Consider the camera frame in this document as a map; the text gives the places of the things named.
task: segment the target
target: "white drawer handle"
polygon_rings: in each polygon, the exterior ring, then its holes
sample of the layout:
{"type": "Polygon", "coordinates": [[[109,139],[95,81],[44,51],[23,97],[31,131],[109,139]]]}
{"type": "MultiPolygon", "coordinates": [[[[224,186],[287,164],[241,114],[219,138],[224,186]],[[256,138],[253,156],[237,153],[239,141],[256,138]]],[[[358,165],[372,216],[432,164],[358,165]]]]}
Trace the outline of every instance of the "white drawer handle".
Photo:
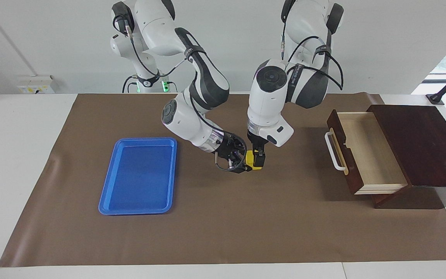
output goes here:
{"type": "Polygon", "coordinates": [[[329,136],[333,136],[333,133],[327,132],[326,134],[324,134],[324,140],[326,141],[326,145],[328,146],[329,155],[331,156],[331,161],[333,162],[333,166],[335,166],[337,170],[345,171],[347,168],[340,166],[336,162],[335,153],[333,152],[333,146],[331,146],[331,142],[329,141],[329,136]]]}

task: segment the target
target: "plastic tray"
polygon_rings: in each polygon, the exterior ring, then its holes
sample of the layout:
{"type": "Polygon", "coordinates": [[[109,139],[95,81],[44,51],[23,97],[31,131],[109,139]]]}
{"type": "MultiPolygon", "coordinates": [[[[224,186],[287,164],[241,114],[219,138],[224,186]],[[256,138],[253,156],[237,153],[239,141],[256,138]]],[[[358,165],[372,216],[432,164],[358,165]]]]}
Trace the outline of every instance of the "plastic tray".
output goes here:
{"type": "Polygon", "coordinates": [[[134,215],[170,210],[176,158],[174,138],[119,140],[111,156],[99,212],[134,215]]]}

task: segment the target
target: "brown paper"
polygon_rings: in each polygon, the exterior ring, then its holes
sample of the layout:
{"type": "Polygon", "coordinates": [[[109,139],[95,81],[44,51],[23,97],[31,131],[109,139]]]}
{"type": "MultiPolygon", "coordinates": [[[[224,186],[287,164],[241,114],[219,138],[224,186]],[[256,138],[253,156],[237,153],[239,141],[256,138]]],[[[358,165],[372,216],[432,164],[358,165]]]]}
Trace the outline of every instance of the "brown paper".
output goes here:
{"type": "MultiPolygon", "coordinates": [[[[161,123],[172,95],[79,95],[0,260],[0,267],[446,260],[446,210],[376,210],[349,194],[324,133],[331,110],[365,111],[377,95],[327,95],[286,104],[295,133],[266,145],[261,171],[216,169],[212,154],[161,123]],[[101,215],[116,141],[173,136],[175,196],[162,215],[101,215]]],[[[208,118],[246,133],[247,95],[208,118]]]]}

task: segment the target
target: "yellow block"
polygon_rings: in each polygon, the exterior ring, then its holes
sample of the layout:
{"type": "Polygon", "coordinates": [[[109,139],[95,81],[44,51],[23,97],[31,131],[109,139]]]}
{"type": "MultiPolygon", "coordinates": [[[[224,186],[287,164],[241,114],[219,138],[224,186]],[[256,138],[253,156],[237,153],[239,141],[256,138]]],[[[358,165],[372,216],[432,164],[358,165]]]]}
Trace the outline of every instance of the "yellow block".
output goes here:
{"type": "Polygon", "coordinates": [[[252,150],[248,150],[247,154],[245,155],[245,163],[252,168],[252,170],[260,170],[262,167],[255,167],[254,166],[254,154],[252,153],[252,150]]]}

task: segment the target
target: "white table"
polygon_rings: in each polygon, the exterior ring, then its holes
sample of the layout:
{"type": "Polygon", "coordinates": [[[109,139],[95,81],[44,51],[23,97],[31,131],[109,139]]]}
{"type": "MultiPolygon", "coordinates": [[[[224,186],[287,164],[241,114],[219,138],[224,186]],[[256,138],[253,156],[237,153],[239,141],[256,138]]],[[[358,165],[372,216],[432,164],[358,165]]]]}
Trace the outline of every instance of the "white table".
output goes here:
{"type": "MultiPolygon", "coordinates": [[[[0,257],[75,98],[0,95],[0,257]]],[[[429,104],[417,95],[382,98],[387,104],[429,104]]],[[[439,110],[446,118],[446,108],[439,110]]],[[[428,279],[446,277],[446,261],[0,268],[0,278],[4,277],[428,279]]]]}

